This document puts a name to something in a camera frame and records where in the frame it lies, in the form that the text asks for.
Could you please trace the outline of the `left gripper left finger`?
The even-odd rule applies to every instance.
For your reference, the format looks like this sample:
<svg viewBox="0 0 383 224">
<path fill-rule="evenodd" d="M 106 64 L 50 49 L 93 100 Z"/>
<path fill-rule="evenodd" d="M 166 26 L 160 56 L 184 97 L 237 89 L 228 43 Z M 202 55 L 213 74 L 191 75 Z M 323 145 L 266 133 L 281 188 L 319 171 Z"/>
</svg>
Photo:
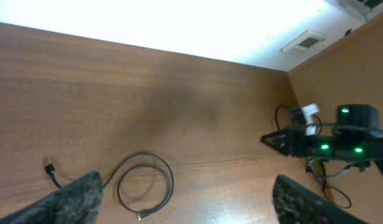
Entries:
<svg viewBox="0 0 383 224">
<path fill-rule="evenodd" d="M 97 171 L 12 214 L 0 218 L 2 224 L 95 223 L 103 198 L 103 184 Z"/>
</svg>

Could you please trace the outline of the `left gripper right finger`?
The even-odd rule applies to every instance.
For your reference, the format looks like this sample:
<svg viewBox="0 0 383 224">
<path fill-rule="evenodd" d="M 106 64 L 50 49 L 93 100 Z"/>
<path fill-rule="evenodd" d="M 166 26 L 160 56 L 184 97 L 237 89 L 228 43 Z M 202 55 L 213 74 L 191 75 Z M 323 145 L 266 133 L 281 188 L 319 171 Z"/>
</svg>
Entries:
<svg viewBox="0 0 383 224">
<path fill-rule="evenodd" d="M 335 207 L 283 174 L 279 174 L 275 179 L 272 204 L 280 224 L 367 223 Z"/>
</svg>

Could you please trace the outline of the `wall thermostat panel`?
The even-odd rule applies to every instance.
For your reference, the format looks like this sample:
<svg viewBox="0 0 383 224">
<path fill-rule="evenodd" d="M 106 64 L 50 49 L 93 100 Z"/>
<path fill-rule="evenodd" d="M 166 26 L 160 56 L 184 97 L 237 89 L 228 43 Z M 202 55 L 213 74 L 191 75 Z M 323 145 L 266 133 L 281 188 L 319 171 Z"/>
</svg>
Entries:
<svg viewBox="0 0 383 224">
<path fill-rule="evenodd" d="M 282 47 L 281 51 L 284 53 L 289 51 L 306 51 L 324 40 L 326 40 L 326 37 L 323 34 L 314 30 L 306 30 L 304 33 L 300 34 L 287 45 Z"/>
</svg>

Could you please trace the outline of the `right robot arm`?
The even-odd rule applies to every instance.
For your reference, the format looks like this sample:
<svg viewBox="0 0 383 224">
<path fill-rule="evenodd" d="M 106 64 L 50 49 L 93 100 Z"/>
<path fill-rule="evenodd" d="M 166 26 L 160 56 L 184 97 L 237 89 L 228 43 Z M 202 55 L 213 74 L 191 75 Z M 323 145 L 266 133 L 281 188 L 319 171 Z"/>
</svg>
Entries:
<svg viewBox="0 0 383 224">
<path fill-rule="evenodd" d="M 322 122 L 318 105 L 293 108 L 288 126 L 261 137 L 261 143 L 284 156 L 306 159 L 307 172 L 318 179 L 334 179 L 352 168 L 361 172 L 375 163 L 383 175 L 383 130 L 379 112 L 370 105 L 345 104 L 336 107 L 336 120 Z M 344 161 L 341 171 L 327 175 L 315 172 L 316 162 Z"/>
</svg>

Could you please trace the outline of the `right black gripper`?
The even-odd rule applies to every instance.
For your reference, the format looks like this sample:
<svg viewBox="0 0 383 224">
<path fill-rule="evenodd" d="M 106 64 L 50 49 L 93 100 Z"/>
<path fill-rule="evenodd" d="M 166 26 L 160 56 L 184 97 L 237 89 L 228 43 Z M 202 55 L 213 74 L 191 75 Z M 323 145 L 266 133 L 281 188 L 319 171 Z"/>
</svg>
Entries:
<svg viewBox="0 0 383 224">
<path fill-rule="evenodd" d="M 316 157 L 319 155 L 319 136 L 306 135 L 295 128 L 281 129 L 261 136 L 261 143 L 284 156 Z"/>
</svg>

